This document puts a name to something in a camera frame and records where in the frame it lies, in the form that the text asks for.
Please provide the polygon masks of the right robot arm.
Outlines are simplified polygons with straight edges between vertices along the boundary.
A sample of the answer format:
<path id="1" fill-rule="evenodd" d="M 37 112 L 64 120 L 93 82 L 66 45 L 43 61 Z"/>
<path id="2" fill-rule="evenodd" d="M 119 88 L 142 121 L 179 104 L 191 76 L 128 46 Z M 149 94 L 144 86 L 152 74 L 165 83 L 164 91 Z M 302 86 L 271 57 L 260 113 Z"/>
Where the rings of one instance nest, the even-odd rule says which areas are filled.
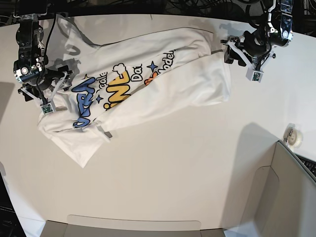
<path id="1" fill-rule="evenodd" d="M 46 0 L 17 0 L 13 14 L 20 22 L 16 32 L 18 60 L 13 64 L 15 79 L 22 84 L 18 93 L 24 95 L 26 102 L 38 101 L 45 115 L 55 112 L 53 98 L 57 91 L 69 89 L 70 75 L 73 73 L 68 66 L 56 71 L 46 68 L 52 31 L 46 43 L 43 43 L 43 27 L 39 24 L 39 18 L 47 14 L 47 9 Z"/>

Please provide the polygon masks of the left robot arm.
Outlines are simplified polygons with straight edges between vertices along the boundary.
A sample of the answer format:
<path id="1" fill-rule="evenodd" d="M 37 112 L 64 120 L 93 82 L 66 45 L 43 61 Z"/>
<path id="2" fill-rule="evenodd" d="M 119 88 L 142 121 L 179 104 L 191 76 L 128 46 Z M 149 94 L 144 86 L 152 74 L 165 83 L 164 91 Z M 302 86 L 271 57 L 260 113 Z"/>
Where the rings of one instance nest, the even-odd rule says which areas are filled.
<path id="1" fill-rule="evenodd" d="M 246 4 L 246 19 L 255 31 L 245 31 L 240 37 L 229 36 L 227 40 L 221 40 L 221 44 L 227 47 L 224 62 L 232 64 L 237 61 L 240 66 L 247 66 L 258 73 L 268 58 L 275 58 L 274 47 L 286 47 L 293 40 L 294 1 L 269 0 L 263 5 L 263 13 L 257 17 L 256 23 L 250 17 L 250 8 L 258 1 L 242 0 L 241 2 Z"/>

